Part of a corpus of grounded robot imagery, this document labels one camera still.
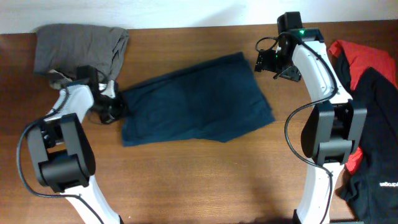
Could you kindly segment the dark blue shorts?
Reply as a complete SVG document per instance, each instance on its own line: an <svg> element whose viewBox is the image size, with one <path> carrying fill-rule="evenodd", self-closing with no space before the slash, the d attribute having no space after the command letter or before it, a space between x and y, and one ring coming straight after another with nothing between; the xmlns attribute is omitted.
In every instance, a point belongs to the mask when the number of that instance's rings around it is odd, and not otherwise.
<svg viewBox="0 0 398 224"><path fill-rule="evenodd" d="M242 52L151 78L124 90L123 146L205 139L228 142L274 122Z"/></svg>

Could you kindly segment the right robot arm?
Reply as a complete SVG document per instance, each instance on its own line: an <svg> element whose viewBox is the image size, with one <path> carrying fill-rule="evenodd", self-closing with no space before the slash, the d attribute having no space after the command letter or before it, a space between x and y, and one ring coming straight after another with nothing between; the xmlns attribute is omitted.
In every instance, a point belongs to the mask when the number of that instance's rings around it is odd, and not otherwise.
<svg viewBox="0 0 398 224"><path fill-rule="evenodd" d="M284 124L284 136L295 156L307 164L307 176L293 223L329 223L336 181L349 156L358 148L367 115L339 81L329 61L325 40L317 28L305 28L298 11L277 19L278 35L268 49L257 48L255 72L273 72L274 78L303 80L311 102L295 109ZM300 136L303 153L290 141L291 119L310 108Z"/></svg>

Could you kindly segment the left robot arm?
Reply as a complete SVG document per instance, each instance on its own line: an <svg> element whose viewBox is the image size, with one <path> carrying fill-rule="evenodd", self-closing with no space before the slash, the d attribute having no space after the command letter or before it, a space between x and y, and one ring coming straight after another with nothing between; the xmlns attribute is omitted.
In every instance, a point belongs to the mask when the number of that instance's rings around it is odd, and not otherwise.
<svg viewBox="0 0 398 224"><path fill-rule="evenodd" d="M33 190L20 163L17 169L31 194L67 199L85 223L122 223L98 186L95 155L81 125L88 112L97 113L101 124L111 124L127 112L118 84L108 77L99 80L101 74L90 65L77 67L76 77L62 86L49 113L22 132L36 179L52 194Z"/></svg>

